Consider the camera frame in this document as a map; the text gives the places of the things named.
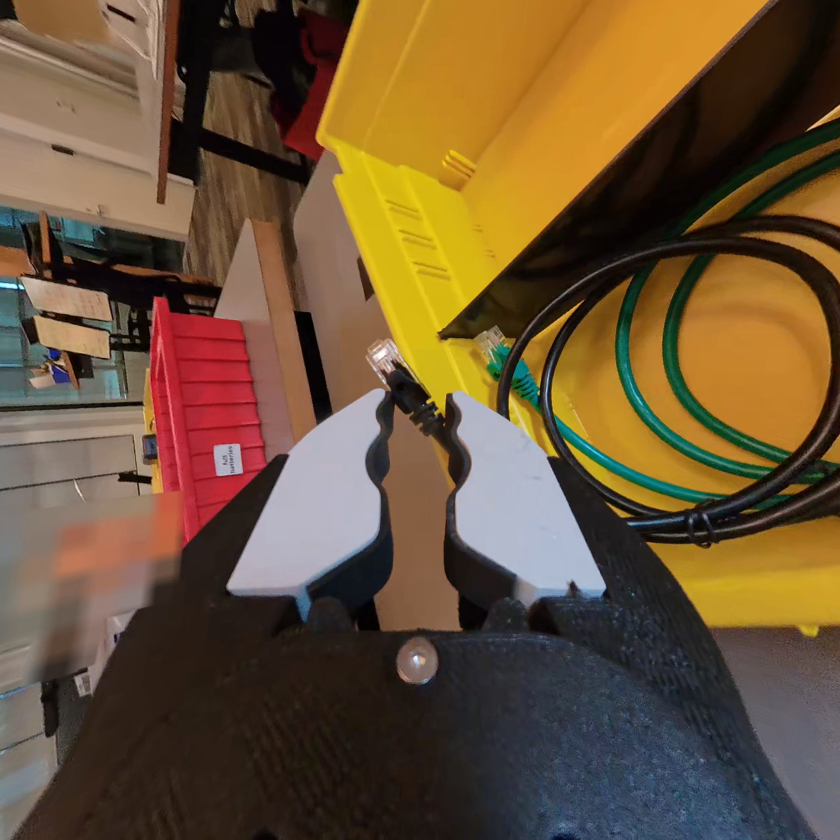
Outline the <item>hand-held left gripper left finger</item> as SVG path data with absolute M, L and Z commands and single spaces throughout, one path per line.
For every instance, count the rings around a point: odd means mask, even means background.
M 296 444 L 227 582 L 235 596 L 286 596 L 303 620 L 315 601 L 356 616 L 393 570 L 384 480 L 394 403 L 374 389 Z

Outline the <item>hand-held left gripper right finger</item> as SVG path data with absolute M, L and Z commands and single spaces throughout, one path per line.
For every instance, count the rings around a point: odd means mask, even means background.
M 465 392 L 447 395 L 445 431 L 455 486 L 444 571 L 458 595 L 485 613 L 505 598 L 526 608 L 601 598 L 602 573 L 543 449 Z

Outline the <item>yellow plastic bin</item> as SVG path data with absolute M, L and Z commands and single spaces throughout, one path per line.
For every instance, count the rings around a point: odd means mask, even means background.
M 438 333 L 772 2 L 361 2 L 318 128 L 397 348 L 496 407 Z M 574 457 L 713 627 L 838 626 L 838 105 L 517 337 Z

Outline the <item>red ribbed storage bin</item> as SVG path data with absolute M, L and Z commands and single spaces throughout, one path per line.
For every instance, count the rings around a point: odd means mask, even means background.
M 162 489 L 181 495 L 189 542 L 267 463 L 240 322 L 156 298 L 149 385 Z

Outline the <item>hanging paper sheet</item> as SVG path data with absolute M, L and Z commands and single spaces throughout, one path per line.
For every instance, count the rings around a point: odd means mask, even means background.
M 46 348 L 102 360 L 111 357 L 110 333 L 107 330 L 43 316 L 35 316 L 31 321 L 37 342 Z
M 27 275 L 17 280 L 38 311 L 98 322 L 112 320 L 109 297 L 104 292 Z

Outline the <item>black bin divider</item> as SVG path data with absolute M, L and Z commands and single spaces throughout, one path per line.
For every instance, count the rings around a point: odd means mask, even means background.
M 839 2 L 772 2 L 438 333 L 509 337 L 608 258 L 664 238 L 838 105 Z

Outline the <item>wooden desk with black legs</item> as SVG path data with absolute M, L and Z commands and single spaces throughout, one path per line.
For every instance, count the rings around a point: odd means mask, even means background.
M 237 3 L 161 2 L 155 95 L 151 104 L 156 163 L 156 203 L 164 205 L 170 175 L 195 182 L 200 153 L 245 165 L 289 183 L 305 186 L 310 166 L 260 150 L 204 126 L 212 73 L 212 47 L 223 25 L 238 22 Z

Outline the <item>cardboard box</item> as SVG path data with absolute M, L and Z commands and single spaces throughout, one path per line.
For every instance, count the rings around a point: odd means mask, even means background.
M 156 50 L 161 2 L 12 1 L 10 7 L 11 15 L 34 35 L 130 49 L 144 58 Z

